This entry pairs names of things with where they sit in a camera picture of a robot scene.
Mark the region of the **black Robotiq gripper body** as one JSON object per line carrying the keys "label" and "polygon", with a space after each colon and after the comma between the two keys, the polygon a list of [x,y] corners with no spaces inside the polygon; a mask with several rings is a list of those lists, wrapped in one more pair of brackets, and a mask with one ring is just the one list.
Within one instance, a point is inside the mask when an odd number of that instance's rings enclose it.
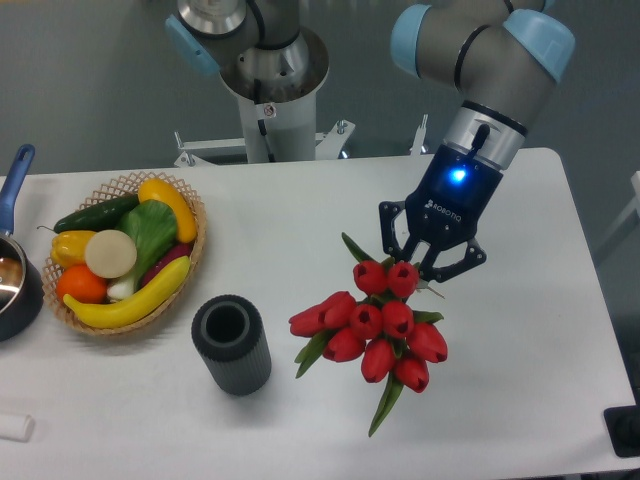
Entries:
{"label": "black Robotiq gripper body", "polygon": [[442,145],[405,201],[409,239],[451,249],[472,239],[503,174]]}

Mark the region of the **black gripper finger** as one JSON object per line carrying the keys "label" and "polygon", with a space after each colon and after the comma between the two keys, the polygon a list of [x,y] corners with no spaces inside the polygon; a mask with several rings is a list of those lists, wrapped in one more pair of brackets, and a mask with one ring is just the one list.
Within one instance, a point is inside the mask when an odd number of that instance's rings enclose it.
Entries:
{"label": "black gripper finger", "polygon": [[464,252],[460,258],[446,265],[438,265],[437,260],[443,253],[435,246],[429,246],[424,255],[418,272],[424,282],[435,281],[437,283],[447,282],[462,275],[480,265],[487,260],[486,251],[480,246],[475,238],[471,238],[465,243]]}
{"label": "black gripper finger", "polygon": [[[418,245],[424,240],[424,206],[407,201],[383,201],[378,209],[383,251],[396,261],[410,261]],[[396,220],[402,213],[405,214],[409,232],[403,246],[400,245],[396,233]]]}

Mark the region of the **grey robot arm, blue caps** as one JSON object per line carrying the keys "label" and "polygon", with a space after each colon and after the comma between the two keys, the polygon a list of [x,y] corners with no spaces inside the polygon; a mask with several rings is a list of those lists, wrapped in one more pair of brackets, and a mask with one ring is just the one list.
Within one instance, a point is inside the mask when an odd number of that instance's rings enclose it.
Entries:
{"label": "grey robot arm, blue caps", "polygon": [[[424,282],[480,264],[477,224],[560,82],[575,39],[545,1],[415,4],[396,20],[390,55],[402,71],[453,86],[464,100],[418,184],[379,206],[384,251],[419,263]],[[314,160],[316,94],[328,52],[296,1],[180,1],[165,22],[175,50],[236,97],[252,163]]]}

